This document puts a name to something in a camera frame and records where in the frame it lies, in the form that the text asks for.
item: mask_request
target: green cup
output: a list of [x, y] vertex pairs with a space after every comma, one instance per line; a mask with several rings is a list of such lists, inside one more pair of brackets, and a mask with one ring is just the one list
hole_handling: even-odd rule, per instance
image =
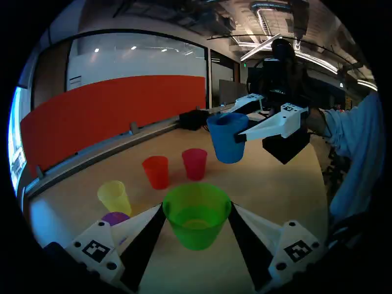
[[169, 191], [163, 211], [181, 244], [190, 250], [203, 250], [221, 231], [230, 214], [231, 201], [213, 185], [186, 184]]

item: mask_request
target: blue cup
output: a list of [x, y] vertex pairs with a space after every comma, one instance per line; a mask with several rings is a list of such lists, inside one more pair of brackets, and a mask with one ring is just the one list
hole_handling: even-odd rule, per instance
[[215, 155], [220, 162], [236, 163], [244, 155], [245, 142], [236, 143], [234, 134], [248, 126], [249, 118], [241, 113], [223, 113], [207, 119]]

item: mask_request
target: blue sleeve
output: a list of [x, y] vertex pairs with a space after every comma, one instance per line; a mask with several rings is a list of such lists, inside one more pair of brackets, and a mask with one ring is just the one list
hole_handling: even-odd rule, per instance
[[384, 161], [383, 113], [378, 94], [372, 92], [358, 107], [347, 112], [328, 110], [325, 116], [328, 142], [338, 155], [351, 159], [350, 170], [330, 205], [333, 222], [337, 222], [368, 207]]

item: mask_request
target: wooden table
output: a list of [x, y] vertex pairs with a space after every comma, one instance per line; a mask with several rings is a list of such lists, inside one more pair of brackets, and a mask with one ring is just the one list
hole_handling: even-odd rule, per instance
[[[113, 155], [57, 183], [32, 200], [31, 225], [37, 241], [68, 245], [107, 213], [97, 198], [105, 181], [122, 181], [137, 215], [162, 202], [168, 189], [190, 182], [181, 152], [188, 148], [208, 152], [202, 182], [227, 192], [233, 202], [274, 223], [298, 220], [321, 241], [327, 232], [327, 200], [319, 162], [308, 145], [283, 165], [266, 152], [261, 140], [247, 142], [236, 164], [219, 162], [210, 134], [201, 129], [176, 129]], [[168, 189], [151, 188], [141, 163], [149, 156], [169, 159]], [[141, 293], [251, 293], [252, 282], [228, 222], [214, 244], [204, 251], [182, 247], [165, 222], [140, 284]]]

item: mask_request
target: pink cup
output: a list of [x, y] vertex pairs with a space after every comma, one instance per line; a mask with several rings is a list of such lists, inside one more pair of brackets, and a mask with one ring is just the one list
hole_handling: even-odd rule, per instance
[[200, 181], [205, 174], [207, 151], [197, 148], [188, 149], [182, 152], [182, 159], [184, 160], [188, 179]]

